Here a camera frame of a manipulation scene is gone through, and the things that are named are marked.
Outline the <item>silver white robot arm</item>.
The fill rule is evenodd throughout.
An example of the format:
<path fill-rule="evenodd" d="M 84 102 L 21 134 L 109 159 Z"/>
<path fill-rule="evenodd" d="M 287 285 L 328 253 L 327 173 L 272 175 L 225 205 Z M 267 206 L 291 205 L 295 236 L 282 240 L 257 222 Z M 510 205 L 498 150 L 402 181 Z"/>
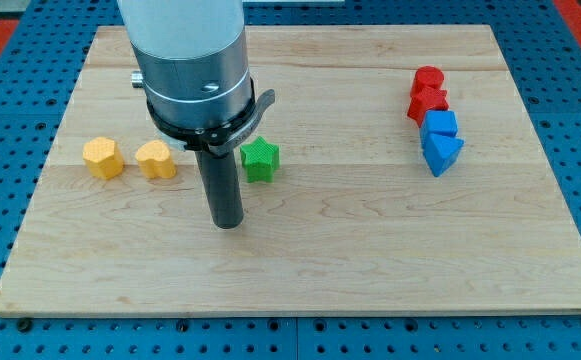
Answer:
<path fill-rule="evenodd" d="M 154 113 L 216 128 L 251 102 L 241 0 L 119 0 Z"/>

